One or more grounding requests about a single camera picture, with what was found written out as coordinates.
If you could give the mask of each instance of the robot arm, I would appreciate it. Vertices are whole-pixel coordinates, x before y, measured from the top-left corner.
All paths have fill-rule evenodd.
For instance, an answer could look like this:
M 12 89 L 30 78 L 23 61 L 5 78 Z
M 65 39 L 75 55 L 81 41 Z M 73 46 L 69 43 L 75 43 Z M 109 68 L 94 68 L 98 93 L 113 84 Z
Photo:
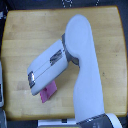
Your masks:
M 71 18 L 62 39 L 63 42 L 55 42 L 29 66 L 27 73 L 32 94 L 36 95 L 45 88 L 71 60 L 80 67 L 73 93 L 76 123 L 84 127 L 88 122 L 92 123 L 91 126 L 97 121 L 107 122 L 110 118 L 104 111 L 98 62 L 88 20 L 82 15 Z

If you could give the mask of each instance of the gray floor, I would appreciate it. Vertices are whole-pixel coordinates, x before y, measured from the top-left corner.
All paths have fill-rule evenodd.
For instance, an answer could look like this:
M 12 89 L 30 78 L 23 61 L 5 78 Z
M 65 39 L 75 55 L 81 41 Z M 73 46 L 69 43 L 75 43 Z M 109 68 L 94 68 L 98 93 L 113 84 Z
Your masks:
M 38 3 L 41 0 L 33 0 L 32 2 L 24 2 L 24 0 L 7 0 L 10 9 L 37 9 L 37 8 L 63 8 L 61 0 L 44 0 L 42 5 Z M 96 6 L 97 0 L 72 0 L 72 7 L 88 7 Z M 99 0 L 98 6 L 106 5 L 117 5 L 121 15 L 121 20 L 123 23 L 123 29 L 125 34 L 126 46 L 128 50 L 128 0 Z M 0 24 L 4 25 L 4 20 L 0 20 Z M 3 26 L 0 26 L 0 36 L 2 39 Z M 119 118 L 123 128 L 127 128 L 127 117 Z M 36 128 L 37 121 L 8 121 L 8 128 Z

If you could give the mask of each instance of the wood grain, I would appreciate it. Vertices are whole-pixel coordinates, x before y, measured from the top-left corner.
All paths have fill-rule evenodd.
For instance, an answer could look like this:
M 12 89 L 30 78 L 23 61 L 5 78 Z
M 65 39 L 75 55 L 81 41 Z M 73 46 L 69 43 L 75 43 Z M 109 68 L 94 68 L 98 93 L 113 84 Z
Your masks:
M 4 98 L 7 119 L 73 118 L 73 88 L 79 68 L 72 63 L 55 81 L 57 92 L 42 104 L 27 81 L 29 64 L 65 32 L 75 14 L 89 20 L 95 42 L 106 113 L 127 113 L 125 40 L 116 7 L 10 11 L 2 42 Z

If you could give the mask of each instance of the pink object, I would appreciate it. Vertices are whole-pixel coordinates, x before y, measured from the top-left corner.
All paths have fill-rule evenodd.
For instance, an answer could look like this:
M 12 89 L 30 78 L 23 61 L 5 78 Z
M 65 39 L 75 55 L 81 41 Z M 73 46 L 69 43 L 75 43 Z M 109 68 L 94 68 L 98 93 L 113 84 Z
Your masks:
M 55 81 L 48 84 L 43 90 L 40 91 L 42 103 L 45 103 L 57 90 Z

